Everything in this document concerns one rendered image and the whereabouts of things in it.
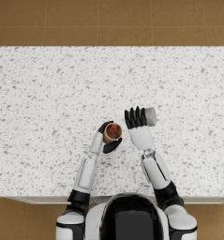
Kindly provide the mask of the brown cup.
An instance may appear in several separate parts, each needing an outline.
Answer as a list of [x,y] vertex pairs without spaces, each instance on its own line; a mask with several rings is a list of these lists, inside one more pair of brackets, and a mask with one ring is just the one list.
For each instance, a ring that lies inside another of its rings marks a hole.
[[[112,125],[117,126],[117,131],[114,133],[110,132],[110,127]],[[122,128],[116,123],[109,123],[103,132],[103,142],[106,144],[113,143],[117,141],[122,136]]]

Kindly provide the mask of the grey cup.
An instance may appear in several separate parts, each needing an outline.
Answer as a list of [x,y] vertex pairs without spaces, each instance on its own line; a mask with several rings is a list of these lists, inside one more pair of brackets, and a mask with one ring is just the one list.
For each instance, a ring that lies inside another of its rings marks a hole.
[[144,109],[146,123],[149,127],[154,127],[157,124],[157,115],[153,107]]

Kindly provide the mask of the robot body dark round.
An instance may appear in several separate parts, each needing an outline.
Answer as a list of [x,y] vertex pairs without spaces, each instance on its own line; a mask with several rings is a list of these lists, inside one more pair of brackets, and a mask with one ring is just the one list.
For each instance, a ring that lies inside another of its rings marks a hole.
[[88,212],[84,240],[170,240],[168,220],[149,197],[118,194]]

